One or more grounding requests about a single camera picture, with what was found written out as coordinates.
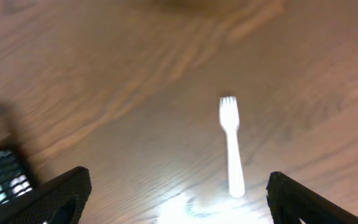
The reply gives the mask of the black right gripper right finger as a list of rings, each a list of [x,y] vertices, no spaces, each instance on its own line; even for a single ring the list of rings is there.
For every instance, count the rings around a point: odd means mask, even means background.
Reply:
[[[358,217],[282,172],[270,174],[267,203],[274,224],[358,224]]]

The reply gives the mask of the mint green plastic fork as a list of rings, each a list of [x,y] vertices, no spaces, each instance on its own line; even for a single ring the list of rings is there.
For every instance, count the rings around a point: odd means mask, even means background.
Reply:
[[[235,96],[220,98],[219,122],[226,135],[229,194],[233,197],[242,197],[245,194],[245,183],[237,136],[240,119]]]

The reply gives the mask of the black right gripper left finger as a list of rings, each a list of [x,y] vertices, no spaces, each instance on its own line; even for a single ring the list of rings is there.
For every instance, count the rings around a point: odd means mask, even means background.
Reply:
[[[0,223],[78,224],[91,194],[89,170],[75,167],[62,175],[0,204]]]

